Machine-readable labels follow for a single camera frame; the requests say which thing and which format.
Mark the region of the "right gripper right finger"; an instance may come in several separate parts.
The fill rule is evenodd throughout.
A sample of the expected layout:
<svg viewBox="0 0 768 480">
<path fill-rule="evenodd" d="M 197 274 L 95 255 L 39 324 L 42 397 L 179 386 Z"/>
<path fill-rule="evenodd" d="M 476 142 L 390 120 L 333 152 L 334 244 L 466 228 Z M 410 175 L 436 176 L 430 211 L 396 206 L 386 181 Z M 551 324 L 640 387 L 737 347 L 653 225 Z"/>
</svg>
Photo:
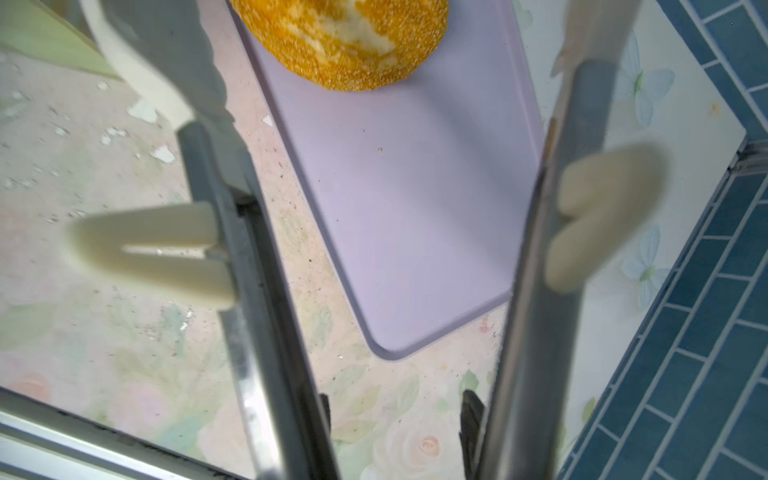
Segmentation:
<svg viewBox="0 0 768 480">
<path fill-rule="evenodd" d="M 571 1 L 549 122 L 488 402 L 462 396 L 469 479 L 551 479 L 586 281 L 664 195 L 668 152 L 604 147 L 637 1 Z"/>
</svg>

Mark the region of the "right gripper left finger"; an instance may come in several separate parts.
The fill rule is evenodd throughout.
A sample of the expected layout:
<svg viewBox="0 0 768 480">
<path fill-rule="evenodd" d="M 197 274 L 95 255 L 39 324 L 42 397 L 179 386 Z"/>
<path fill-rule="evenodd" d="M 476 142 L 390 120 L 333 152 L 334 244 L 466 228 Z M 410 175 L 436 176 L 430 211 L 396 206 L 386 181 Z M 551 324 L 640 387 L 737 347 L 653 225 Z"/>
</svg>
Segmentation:
<svg viewBox="0 0 768 480">
<path fill-rule="evenodd" d="M 65 258 L 87 275 L 217 311 L 257 476 L 337 478 L 328 414 L 198 4 L 81 9 L 112 69 L 173 127 L 192 200 L 76 220 Z"/>
</svg>

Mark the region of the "white green paper bag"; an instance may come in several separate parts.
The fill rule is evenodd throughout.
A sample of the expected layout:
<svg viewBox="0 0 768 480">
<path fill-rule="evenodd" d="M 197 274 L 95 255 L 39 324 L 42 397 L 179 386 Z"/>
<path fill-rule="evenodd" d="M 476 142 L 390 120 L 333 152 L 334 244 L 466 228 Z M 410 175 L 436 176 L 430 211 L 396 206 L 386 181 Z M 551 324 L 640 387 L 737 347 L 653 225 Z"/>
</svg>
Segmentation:
<svg viewBox="0 0 768 480">
<path fill-rule="evenodd" d="M 1 49 L 117 79 L 78 1 L 1 0 Z"/>
</svg>

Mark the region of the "sesame oval bread loaf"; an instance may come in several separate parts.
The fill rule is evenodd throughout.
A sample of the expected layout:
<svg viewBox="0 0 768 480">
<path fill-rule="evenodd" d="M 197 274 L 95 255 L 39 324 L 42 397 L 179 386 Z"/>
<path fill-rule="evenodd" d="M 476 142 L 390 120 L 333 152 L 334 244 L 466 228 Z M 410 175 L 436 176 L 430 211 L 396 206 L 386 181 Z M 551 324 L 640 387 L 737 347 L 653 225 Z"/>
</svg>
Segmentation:
<svg viewBox="0 0 768 480">
<path fill-rule="evenodd" d="M 408 78 L 446 34 L 444 0 L 236 0 L 248 31 L 283 67 L 333 91 Z"/>
</svg>

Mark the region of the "lavender plastic tray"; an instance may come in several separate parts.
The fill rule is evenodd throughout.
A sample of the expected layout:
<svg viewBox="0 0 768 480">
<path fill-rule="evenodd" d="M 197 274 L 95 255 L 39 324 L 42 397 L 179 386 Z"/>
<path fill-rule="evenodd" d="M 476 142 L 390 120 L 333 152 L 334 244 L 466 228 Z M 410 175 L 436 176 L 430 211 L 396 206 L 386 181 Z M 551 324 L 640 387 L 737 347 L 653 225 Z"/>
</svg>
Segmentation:
<svg viewBox="0 0 768 480">
<path fill-rule="evenodd" d="M 239 35 L 370 350 L 403 359 L 505 304 L 544 142 L 507 1 L 455 1 L 408 79 L 335 92 Z"/>
</svg>

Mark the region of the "aluminium front rail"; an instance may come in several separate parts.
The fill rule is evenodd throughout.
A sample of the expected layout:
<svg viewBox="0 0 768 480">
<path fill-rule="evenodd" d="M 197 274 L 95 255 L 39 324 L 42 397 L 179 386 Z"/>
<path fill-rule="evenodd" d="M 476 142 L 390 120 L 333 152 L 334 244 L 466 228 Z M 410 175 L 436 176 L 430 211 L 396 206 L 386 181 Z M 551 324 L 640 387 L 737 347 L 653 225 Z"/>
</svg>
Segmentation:
<svg viewBox="0 0 768 480">
<path fill-rule="evenodd" d="M 3 479 L 235 479 L 22 394 L 1 390 Z"/>
</svg>

